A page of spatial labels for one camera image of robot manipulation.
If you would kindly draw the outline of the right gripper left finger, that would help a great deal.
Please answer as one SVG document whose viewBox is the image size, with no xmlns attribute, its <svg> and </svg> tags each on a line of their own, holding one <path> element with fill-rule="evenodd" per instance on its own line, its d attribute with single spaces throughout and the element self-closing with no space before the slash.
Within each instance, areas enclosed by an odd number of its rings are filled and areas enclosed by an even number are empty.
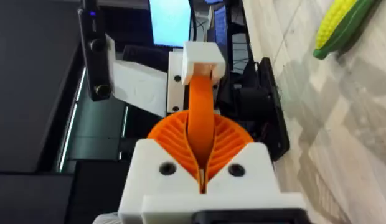
<svg viewBox="0 0 386 224">
<path fill-rule="evenodd" d="M 121 223 L 205 223 L 202 171 L 187 140 L 188 112 L 136 143 L 118 207 Z"/>
</svg>

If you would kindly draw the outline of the bare white finger of the left gripper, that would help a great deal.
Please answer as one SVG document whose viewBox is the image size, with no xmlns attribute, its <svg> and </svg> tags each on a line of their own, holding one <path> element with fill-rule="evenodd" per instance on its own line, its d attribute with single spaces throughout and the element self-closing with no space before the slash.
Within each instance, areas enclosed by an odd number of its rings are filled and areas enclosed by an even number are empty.
<svg viewBox="0 0 386 224">
<path fill-rule="evenodd" d="M 175 113 L 183 110 L 186 87 L 194 75 L 206 75 L 210 78 L 213 98 L 217 97 L 217 87 L 225 75 L 226 61 L 216 43 L 185 42 L 181 50 L 169 53 L 167 73 L 166 112 Z"/>
</svg>

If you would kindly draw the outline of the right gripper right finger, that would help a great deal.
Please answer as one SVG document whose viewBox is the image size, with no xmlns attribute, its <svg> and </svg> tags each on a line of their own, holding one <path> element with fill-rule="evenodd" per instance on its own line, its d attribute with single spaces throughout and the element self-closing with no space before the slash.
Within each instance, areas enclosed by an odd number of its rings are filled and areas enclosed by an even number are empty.
<svg viewBox="0 0 386 224">
<path fill-rule="evenodd" d="M 208 194 L 280 192 L 267 147 L 234 121 L 215 115 L 214 146 L 207 163 Z"/>
</svg>

